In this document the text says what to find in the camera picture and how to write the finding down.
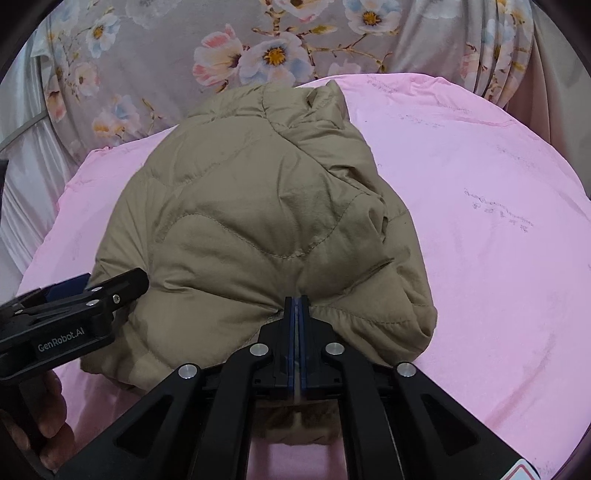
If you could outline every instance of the human hand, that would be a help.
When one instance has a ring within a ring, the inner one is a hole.
[[[39,431],[48,441],[41,451],[40,459],[46,468],[56,470],[74,455],[74,432],[66,423],[66,400],[61,394],[60,379],[53,371],[49,371],[43,375],[43,382],[47,394],[37,424]],[[6,412],[0,411],[0,418],[14,443],[24,452],[30,450],[31,442],[25,432]]]

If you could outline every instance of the metal pin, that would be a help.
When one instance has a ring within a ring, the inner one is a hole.
[[[197,375],[197,367],[195,365],[187,364],[178,369],[178,374],[181,378],[188,380]]]
[[[338,342],[329,343],[324,349],[326,350],[326,353],[331,355],[340,355],[345,351],[345,347]]]
[[[401,377],[413,377],[417,373],[417,367],[413,364],[403,363],[396,367],[396,371]]]
[[[251,347],[251,353],[254,356],[263,356],[266,355],[268,352],[269,347],[267,347],[267,345],[265,345],[264,343],[255,343]]]

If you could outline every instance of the pink fabric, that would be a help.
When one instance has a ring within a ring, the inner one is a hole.
[[[591,202],[579,179],[503,110],[443,79],[337,81],[421,241],[439,323],[417,365],[551,478],[591,422]],[[165,135],[90,154],[21,292],[91,269],[119,193]],[[76,364],[59,373],[80,445],[135,401]],[[257,443],[249,478],[345,479],[342,449]]]

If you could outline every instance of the khaki padded garment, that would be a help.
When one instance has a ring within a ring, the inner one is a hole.
[[[229,90],[181,123],[122,192],[90,284],[135,267],[149,290],[82,368],[144,391],[255,342],[286,296],[380,364],[436,323],[410,214],[336,82]]]

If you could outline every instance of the white sticker with red border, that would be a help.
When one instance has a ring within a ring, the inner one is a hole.
[[[526,460],[521,459],[501,480],[540,480],[540,477]]]

